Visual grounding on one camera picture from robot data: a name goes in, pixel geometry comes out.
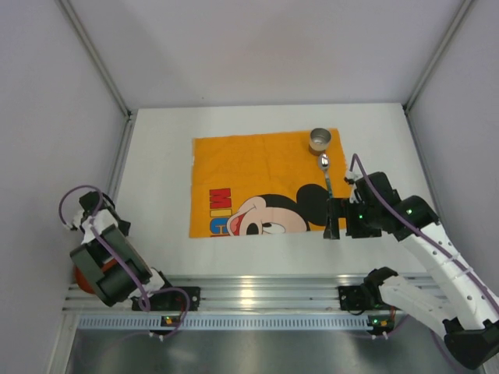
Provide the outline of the spoon with green handle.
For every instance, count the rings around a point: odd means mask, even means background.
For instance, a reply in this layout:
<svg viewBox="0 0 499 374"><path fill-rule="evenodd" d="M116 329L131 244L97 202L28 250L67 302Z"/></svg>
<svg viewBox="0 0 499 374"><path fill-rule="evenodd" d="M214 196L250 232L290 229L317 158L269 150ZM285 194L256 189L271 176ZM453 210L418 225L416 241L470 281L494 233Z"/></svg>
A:
<svg viewBox="0 0 499 374"><path fill-rule="evenodd" d="M324 174L324 180L327 186L328 195L330 198L334 197L334 192L332 189L331 178L329 175L330 161L326 153L321 153L318 157L318 167Z"/></svg>

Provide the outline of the silver metal cup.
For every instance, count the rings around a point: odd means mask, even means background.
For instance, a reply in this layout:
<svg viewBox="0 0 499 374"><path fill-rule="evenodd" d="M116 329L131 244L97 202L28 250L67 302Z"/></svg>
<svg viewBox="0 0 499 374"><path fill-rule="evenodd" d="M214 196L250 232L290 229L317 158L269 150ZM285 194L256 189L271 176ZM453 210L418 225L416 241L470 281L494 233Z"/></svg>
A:
<svg viewBox="0 0 499 374"><path fill-rule="evenodd" d="M309 134L309 152L313 155L325 153L332 139L331 132L325 128L315 128Z"/></svg>

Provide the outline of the orange cartoon mouse placemat cloth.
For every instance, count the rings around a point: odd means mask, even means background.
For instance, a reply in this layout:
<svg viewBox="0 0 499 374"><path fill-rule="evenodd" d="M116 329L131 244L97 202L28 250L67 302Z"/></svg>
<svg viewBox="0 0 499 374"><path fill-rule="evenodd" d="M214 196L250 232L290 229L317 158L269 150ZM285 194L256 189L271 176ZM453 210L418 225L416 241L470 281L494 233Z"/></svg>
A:
<svg viewBox="0 0 499 374"><path fill-rule="evenodd" d="M350 194L340 134L330 133L331 190L307 131L195 139L190 237L324 230L329 196Z"/></svg>

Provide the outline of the red round plate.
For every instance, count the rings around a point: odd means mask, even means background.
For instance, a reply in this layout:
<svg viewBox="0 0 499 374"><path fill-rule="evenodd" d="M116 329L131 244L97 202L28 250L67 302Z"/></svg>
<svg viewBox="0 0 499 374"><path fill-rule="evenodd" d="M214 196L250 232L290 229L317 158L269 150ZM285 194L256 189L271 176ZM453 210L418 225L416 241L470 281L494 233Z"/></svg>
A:
<svg viewBox="0 0 499 374"><path fill-rule="evenodd" d="M116 261L111 261L109 263L106 263L101 268L102 272L103 273L108 272L108 270L111 269L115 264L116 264ZM76 284L78 285L79 289L86 292L87 294L94 295L93 288L90 286L89 282L84 277L83 273L76 266L73 267L73 275L74 275Z"/></svg>

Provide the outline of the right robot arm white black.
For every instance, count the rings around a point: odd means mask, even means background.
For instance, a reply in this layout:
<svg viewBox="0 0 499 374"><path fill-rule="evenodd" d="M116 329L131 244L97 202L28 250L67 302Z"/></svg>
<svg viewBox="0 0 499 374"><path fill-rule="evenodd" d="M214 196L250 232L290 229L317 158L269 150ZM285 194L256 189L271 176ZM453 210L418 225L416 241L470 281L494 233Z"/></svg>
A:
<svg viewBox="0 0 499 374"><path fill-rule="evenodd" d="M357 286L339 289L342 310L359 315L389 307L400 309L440 337L451 356L477 369L498 353L498 297L477 276L451 243L443 224L419 196L401 199L383 172L348 172L348 198L327 201L326 239L340 237L345 219L350 238L392 235L424 267L444 293L440 300L389 267L370 271Z"/></svg>

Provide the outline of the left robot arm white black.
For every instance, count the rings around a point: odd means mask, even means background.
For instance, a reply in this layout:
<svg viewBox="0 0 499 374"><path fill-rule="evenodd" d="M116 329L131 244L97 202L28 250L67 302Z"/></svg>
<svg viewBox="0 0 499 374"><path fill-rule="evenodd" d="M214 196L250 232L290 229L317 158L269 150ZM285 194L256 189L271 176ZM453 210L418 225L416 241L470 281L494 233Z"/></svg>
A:
<svg viewBox="0 0 499 374"><path fill-rule="evenodd" d="M140 298L171 284L164 274L146 264L128 240L131 223L116 212L114 202L97 191L79 198L81 211L72 229L83 233L81 244L70 253L79 287L107 306Z"/></svg>

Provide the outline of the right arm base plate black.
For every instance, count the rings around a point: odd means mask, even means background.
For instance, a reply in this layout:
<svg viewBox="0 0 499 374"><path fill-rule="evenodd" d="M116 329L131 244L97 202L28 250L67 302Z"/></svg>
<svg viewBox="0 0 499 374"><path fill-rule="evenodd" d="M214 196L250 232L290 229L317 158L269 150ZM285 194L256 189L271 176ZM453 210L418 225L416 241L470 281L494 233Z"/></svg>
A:
<svg viewBox="0 0 499 374"><path fill-rule="evenodd" d="M340 309L352 314L362 314L380 308L376 295L364 285L339 286L338 297Z"/></svg>

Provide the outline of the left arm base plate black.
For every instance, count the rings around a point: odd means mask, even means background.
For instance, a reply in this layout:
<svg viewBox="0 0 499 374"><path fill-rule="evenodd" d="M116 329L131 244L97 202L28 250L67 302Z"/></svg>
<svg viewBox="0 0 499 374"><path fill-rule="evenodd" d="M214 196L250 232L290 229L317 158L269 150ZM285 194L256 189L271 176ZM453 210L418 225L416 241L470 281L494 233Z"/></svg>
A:
<svg viewBox="0 0 499 374"><path fill-rule="evenodd" d="M179 287L179 289L184 290L184 292L189 296L189 311L197 311L200 305L201 288L183 286ZM187 306L186 297L180 291L170 291L157 295L151 295L149 300L150 310L154 312L185 311Z"/></svg>

